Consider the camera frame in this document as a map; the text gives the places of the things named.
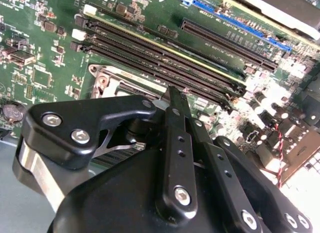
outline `chip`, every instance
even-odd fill
[[[136,9],[135,9],[135,8],[133,8],[133,7],[131,7],[131,6],[128,6],[128,8],[127,8],[127,12],[129,12],[129,13],[131,13],[131,14],[134,14],[134,13],[135,13],[135,11],[136,11]]]
[[[63,28],[62,26],[59,26],[59,27],[58,27],[58,30],[56,31],[56,33],[57,33],[59,36],[63,36],[64,33],[65,33],[65,28]]]
[[[44,29],[47,32],[55,32],[57,30],[57,26],[55,23],[53,23],[51,21],[45,21],[44,22]]]
[[[123,4],[118,4],[115,8],[115,12],[117,12],[121,16],[125,16],[127,13],[127,7]]]
[[[174,38],[174,39],[178,37],[178,33],[176,31],[170,30],[170,29],[167,31],[166,35],[168,37]]]
[[[163,25],[159,25],[159,26],[158,26],[158,31],[159,31],[161,34],[166,35],[167,32],[168,32],[168,29],[167,29],[165,26],[163,26]]]

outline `integrated circuit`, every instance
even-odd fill
[[[128,8],[125,5],[117,4],[116,8],[115,8],[115,12],[117,12],[119,15],[124,17],[126,15],[126,13],[127,13],[127,9]]]
[[[166,35],[167,32],[168,32],[168,29],[167,27],[163,26],[163,25],[158,25],[158,31],[163,34],[163,35]]]
[[[45,21],[43,27],[47,32],[56,32],[57,30],[56,24],[51,21]]]
[[[8,59],[10,60],[10,62],[21,67],[36,62],[36,57],[33,54],[30,54],[23,50],[18,50],[9,54]]]

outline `white connector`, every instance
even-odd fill
[[[83,13],[86,15],[86,14],[91,14],[91,15],[96,15],[97,13],[97,8],[93,7],[92,5],[89,5],[89,4],[85,4],[84,5],[84,8],[83,8]]]
[[[72,38],[75,38],[76,40],[83,42],[86,39],[87,33],[80,29],[73,29],[71,36]]]

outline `motherboard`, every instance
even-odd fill
[[[263,158],[282,127],[290,153],[318,137],[301,93],[320,70],[320,0],[293,1],[305,11],[272,6],[289,24],[249,0],[0,0],[1,137],[34,104],[175,86],[213,140]]]

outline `mounting hole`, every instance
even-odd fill
[[[224,173],[225,173],[225,175],[226,175],[227,177],[229,177],[229,178],[232,177],[232,175],[229,173],[229,171],[225,170]]]
[[[185,142],[185,139],[184,139],[182,136],[178,136],[178,140],[179,140],[180,142],[182,142],[182,143]]]
[[[224,160],[225,160],[225,159],[224,159],[224,157],[223,157],[222,155],[217,154],[217,156],[218,156],[218,158],[219,158],[221,161],[224,161]]]
[[[178,150],[178,155],[181,157],[186,157],[186,154],[182,150]]]

